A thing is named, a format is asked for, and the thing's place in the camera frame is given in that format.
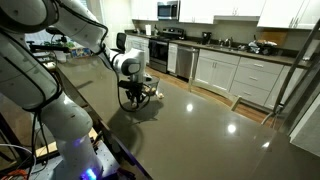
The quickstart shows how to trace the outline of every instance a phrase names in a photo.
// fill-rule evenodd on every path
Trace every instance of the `countertop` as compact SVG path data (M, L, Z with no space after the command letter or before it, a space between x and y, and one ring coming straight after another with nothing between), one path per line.
M147 36L147 35L136 34L136 33L127 33L127 34L131 35L131 36L141 37L141 38L154 37L154 36ZM244 51L229 51L229 50L223 50L223 49L218 49L218 48L211 48L211 47L207 47L206 45L197 44L197 42L188 41L188 40L173 40L173 41L170 41L170 43L184 45L184 46L191 46L194 48L205 49L205 50L221 52L221 53L226 53L226 54L232 54L232 55L237 55L237 56L241 56L241 57L253 58L253 59L257 59L257 60L282 64L282 65L292 65L293 62L295 61L295 58L286 57L286 56L264 56L264 55L253 54L253 53L248 53L248 52L244 52ZM310 65L311 65L310 61L300 61L298 67L306 69Z
M58 67L154 179L320 179L319 157L223 103L161 80L164 99L127 113L114 73L97 57ZM123 90L120 96L128 106Z

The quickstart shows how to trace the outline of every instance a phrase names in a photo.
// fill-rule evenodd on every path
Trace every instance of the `microwave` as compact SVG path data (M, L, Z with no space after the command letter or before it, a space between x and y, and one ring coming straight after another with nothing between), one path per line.
M158 1L159 20L178 20L180 1Z

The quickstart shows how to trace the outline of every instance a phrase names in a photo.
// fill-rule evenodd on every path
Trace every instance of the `dishwasher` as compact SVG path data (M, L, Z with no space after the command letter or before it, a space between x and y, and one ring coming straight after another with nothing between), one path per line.
M187 46L178 46L176 75L189 79L195 73L199 49Z

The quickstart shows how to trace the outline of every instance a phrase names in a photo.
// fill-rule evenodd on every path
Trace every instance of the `kitchen appliance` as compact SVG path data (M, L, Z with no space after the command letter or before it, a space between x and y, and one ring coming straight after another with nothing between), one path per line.
M210 44L210 40L211 40L211 32L202 32L201 44L203 45Z
M180 1L158 1L159 20L178 20Z
M149 40L149 66L155 70L167 73L169 41L182 39L185 31L180 28L164 28L161 36Z
M199 57L199 49L187 46L178 46L176 75L189 79L194 74L192 65L196 65Z

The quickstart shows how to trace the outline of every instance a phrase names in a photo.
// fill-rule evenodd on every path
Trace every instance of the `kitchen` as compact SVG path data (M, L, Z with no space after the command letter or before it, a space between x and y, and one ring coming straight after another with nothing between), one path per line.
M230 44L232 37L232 48L237 48L238 45L248 45L249 42L253 42L254 35L260 40L262 35L265 35L266 28L257 26L260 23L259 17L260 19L262 17L261 12L267 7L265 2L277 3L276 7L280 9L289 3L288 0L282 5L280 5L282 2L279 4L272 0L259 3L257 1L239 3L238 0L224 2L181 0L179 19L170 21L158 20L156 1L88 0L87 2L89 9L109 27L109 37L106 40L108 47L116 47L117 33L126 32L126 50L136 48L145 51L144 59L150 70L156 69L157 73L178 79L177 75L180 73L177 62L182 56L179 51L183 46L187 48L186 51L191 51L191 55L186 55L191 66L188 66L190 72L186 75L181 73L179 79L184 77L185 82L191 83L190 86L199 86L209 91L214 91L218 86L218 89L233 95L240 95L238 89L249 87L250 90L254 89L259 93L252 99L249 94L253 96L253 92L242 90L247 93L247 96L241 95L243 102L268 112L273 109L272 106L290 65L311 30L307 26L303 26L302 30L299 29L301 28L299 22L303 19L300 12L299 16L288 18L289 22L285 27L271 28L272 32L276 32L275 34L279 36L285 34L278 51L278 54L284 56L266 56L229 49L228 46L220 47L218 44L221 41L226 42L226 39L229 39ZM309 4L315 1L302 0L299 3L297 9L301 9L300 7L307 9ZM219 7L216 12L221 14L211 14L211 7ZM242 9L248 7L256 7L254 11L249 9L254 14L242 14ZM147 35L146 25L151 25L151 35ZM155 68L151 67L150 47L153 45L150 45L150 42L152 39L159 40L154 36L155 25L162 35L167 33L168 37L175 38L169 41L161 40L161 44L165 43L168 48L167 62L158 63L160 64L158 69L157 65ZM296 81L303 76L311 63L310 61L299 63L300 71L294 74ZM223 67L222 70L213 71L220 67ZM115 77L97 58L72 60L60 64L59 68L74 87L79 87L81 96L102 119L106 120L107 125L154 179L318 179L320 177L317 170L320 167L317 157L319 154L316 151L318 143L315 143L317 140L307 139L308 143L313 143L312 146L303 146L306 141L303 135L306 132L311 132L312 136L319 133L310 127L310 124L317 125L315 117L319 108L317 106L319 98L312 104L314 111L308 111L309 117L302 118L309 129L304 124L299 124L301 131L295 129L296 142L292 145L286 133L278 133L272 128L260 126L259 123L230 111L229 107L218 101L208 101L206 98L173 86L165 79L159 84L159 90L164 93L165 98L152 101L145 111L132 115L118 107L116 90L112 88L116 86ZM252 77L251 80L241 79L244 75ZM262 82L257 83L257 79L262 79Z

